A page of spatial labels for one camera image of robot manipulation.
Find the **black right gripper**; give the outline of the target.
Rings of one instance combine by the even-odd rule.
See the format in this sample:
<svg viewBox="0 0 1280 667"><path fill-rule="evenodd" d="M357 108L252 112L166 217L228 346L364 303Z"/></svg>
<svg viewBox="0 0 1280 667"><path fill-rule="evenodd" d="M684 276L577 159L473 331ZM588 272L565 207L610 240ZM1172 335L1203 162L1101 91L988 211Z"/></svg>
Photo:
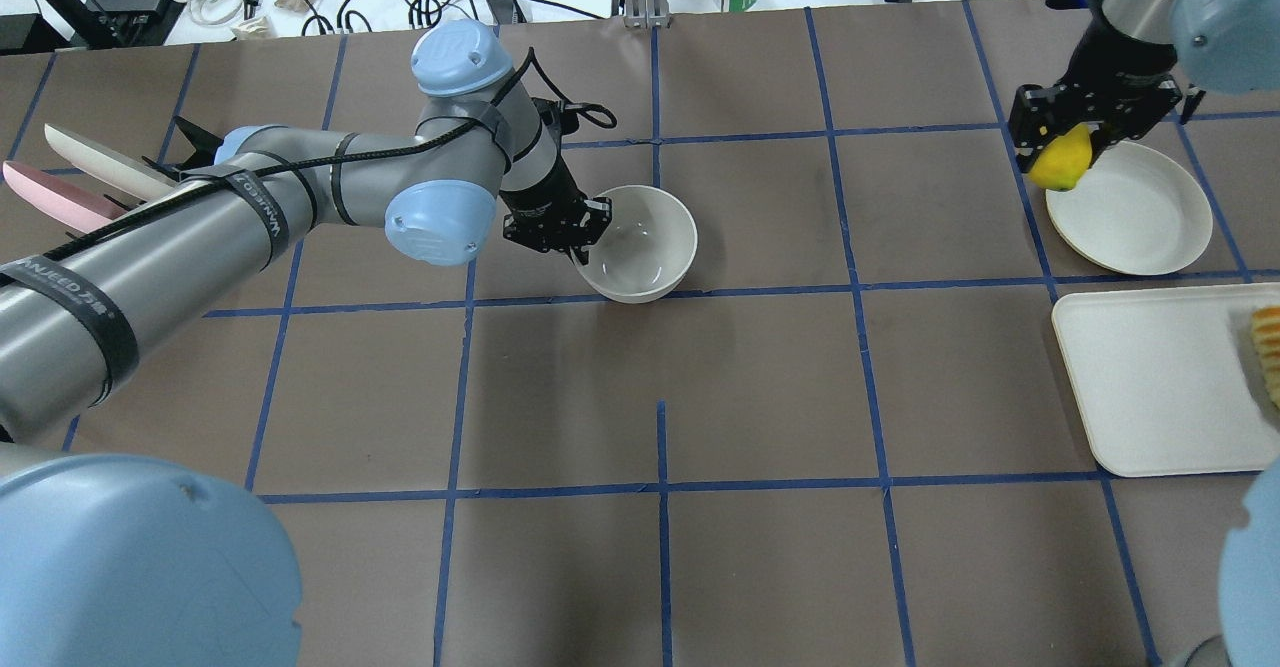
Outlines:
<svg viewBox="0 0 1280 667"><path fill-rule="evenodd" d="M1114 26L1088 26L1068 69L1053 84L1020 84L1007 129L1020 172L1032 172L1055 142L1078 125L1100 156L1120 140L1140 140L1181 102L1172 44L1149 44Z"/></svg>

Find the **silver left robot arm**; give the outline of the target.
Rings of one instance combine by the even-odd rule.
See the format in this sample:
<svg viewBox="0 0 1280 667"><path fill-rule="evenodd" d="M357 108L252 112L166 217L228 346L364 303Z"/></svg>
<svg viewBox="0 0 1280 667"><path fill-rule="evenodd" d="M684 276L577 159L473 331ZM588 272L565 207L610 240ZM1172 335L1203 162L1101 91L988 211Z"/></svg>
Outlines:
<svg viewBox="0 0 1280 667"><path fill-rule="evenodd" d="M489 26L419 38L411 137L243 125L140 207L3 265L3 663L293 666L302 579L243 486L145 456L40 449L145 357L321 224L380 228L435 266L503 236L588 262L611 225L561 154L581 105L532 99Z"/></svg>

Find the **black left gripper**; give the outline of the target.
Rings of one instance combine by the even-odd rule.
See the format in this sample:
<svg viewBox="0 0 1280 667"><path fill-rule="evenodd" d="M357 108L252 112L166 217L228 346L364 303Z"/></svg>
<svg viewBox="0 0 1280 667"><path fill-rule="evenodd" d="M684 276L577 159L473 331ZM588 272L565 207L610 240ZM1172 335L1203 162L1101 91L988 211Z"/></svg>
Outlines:
<svg viewBox="0 0 1280 667"><path fill-rule="evenodd" d="M539 253L570 253L576 266L589 266L590 251L613 221L611 198L588 198L564 157L556 157L543 179L525 189L502 189L508 207L502 236Z"/></svg>

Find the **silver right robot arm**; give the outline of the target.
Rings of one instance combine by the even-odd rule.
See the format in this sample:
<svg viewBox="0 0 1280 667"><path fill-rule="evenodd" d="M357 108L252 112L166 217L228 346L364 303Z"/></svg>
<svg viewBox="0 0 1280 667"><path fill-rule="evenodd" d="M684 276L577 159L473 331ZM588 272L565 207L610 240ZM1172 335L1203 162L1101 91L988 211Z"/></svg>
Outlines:
<svg viewBox="0 0 1280 667"><path fill-rule="evenodd" d="M1071 189L1098 157L1204 93L1277 90L1279 0L1044 0L1091 20L1053 84L1020 84L1007 117L1019 170Z"/></svg>

